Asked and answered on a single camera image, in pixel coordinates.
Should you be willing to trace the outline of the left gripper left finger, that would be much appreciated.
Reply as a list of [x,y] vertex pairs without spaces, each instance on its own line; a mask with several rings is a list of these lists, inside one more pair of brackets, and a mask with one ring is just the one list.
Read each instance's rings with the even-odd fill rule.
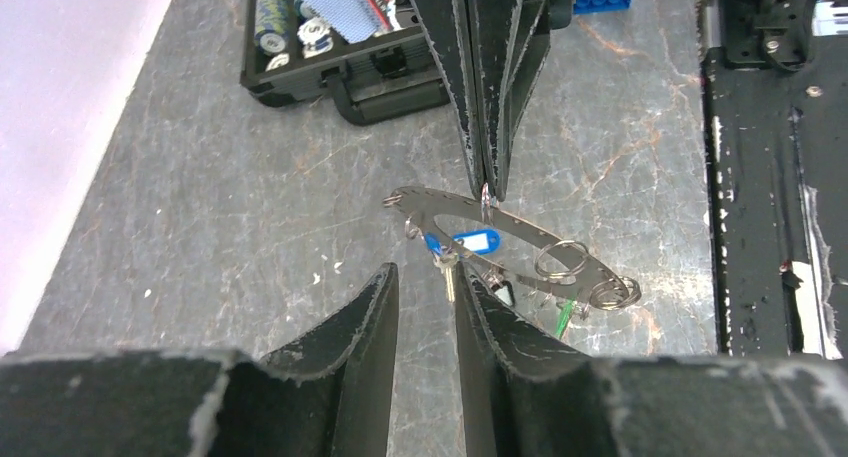
[[111,349],[1,361],[5,456],[382,456],[399,273],[253,359],[237,349]]

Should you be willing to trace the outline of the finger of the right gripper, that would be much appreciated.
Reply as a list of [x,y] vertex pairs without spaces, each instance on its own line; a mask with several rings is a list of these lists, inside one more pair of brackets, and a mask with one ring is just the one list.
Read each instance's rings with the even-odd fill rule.
[[493,141],[499,122],[506,0],[410,0],[459,124],[474,195],[495,195]]
[[506,49],[493,141],[493,184],[499,201],[505,200],[508,189],[515,134],[550,48],[548,13],[549,0],[506,0],[502,11],[506,34],[499,41]]

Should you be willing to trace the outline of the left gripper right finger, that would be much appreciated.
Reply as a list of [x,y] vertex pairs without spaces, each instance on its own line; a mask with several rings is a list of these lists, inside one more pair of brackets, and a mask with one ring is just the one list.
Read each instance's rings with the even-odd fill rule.
[[843,456],[847,367],[789,356],[591,357],[454,269],[470,456]]

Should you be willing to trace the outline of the small blue key tag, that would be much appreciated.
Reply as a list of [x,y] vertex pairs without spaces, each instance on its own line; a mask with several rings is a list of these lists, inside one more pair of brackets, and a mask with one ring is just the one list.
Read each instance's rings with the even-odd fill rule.
[[431,233],[423,235],[427,249],[436,257],[443,254],[442,245],[437,237]]

